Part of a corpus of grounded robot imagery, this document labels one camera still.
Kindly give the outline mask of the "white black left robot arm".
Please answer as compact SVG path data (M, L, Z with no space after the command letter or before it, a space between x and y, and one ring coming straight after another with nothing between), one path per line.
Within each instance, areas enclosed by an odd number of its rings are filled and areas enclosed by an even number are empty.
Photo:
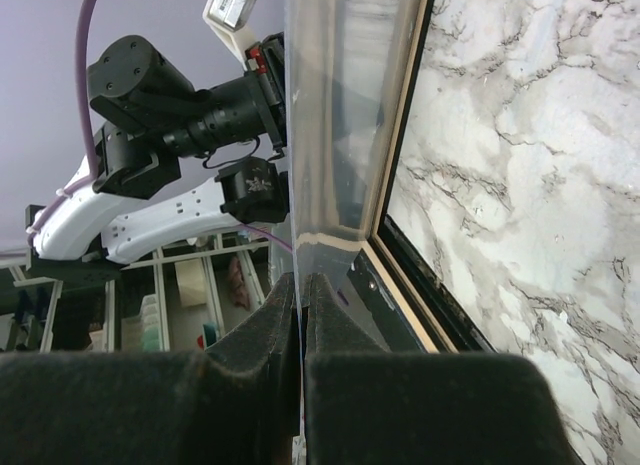
M199 90L145 38L112 43L88 69L104 119L94 154L56 204L30 209L32 262L127 265L209 231L284 221L283 35L242 57L240 77Z

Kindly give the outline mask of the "light wooden picture frame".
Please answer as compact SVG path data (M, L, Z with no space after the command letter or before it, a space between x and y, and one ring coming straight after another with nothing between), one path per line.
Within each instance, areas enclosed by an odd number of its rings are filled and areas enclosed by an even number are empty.
M494 348L442 283L397 216L410 200L401 151L435 0L399 0L375 143L381 153L365 208L367 233L348 273L388 349L426 353L493 352Z

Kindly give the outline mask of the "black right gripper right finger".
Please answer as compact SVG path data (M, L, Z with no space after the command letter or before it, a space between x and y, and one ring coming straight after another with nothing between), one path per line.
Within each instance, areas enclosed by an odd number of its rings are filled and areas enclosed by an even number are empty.
M312 464L574 464L550 387L530 361L388 352L306 278L305 432Z

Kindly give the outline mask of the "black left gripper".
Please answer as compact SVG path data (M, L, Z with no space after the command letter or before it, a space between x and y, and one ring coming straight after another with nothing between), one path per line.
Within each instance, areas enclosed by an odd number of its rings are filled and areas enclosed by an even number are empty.
M287 147L284 33L265 37L245 51L245 65L257 80L261 98L259 115L272 144L274 155Z

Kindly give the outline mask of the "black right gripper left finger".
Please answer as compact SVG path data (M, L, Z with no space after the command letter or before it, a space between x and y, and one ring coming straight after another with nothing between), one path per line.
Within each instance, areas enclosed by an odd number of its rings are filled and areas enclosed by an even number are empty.
M5 353L5 464L288 464L295 280L203 351Z

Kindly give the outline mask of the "clear acrylic sheet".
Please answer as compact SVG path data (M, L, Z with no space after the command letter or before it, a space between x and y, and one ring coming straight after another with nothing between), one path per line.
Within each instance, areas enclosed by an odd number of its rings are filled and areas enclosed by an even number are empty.
M384 348L341 296L368 241L428 0L287 0L291 230L311 464L367 460Z

